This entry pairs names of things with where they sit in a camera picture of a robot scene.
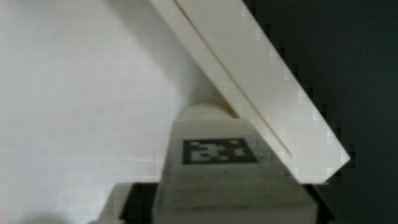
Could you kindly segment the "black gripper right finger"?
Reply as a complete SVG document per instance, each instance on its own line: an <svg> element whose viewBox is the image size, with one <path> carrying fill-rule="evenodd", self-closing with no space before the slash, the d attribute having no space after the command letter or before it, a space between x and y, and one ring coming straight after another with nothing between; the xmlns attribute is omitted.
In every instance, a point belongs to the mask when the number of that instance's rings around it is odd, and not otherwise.
<svg viewBox="0 0 398 224"><path fill-rule="evenodd" d="M317 224L336 224L336 216L322 198L317 186L306 184L304 188L319 205Z"/></svg>

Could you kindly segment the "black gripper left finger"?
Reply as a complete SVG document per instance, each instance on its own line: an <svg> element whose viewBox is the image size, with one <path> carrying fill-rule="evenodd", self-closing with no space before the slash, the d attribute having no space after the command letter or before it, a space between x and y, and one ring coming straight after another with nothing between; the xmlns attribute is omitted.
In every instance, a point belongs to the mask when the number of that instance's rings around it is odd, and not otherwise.
<svg viewBox="0 0 398 224"><path fill-rule="evenodd" d="M118 183L95 224L153 224L159 183Z"/></svg>

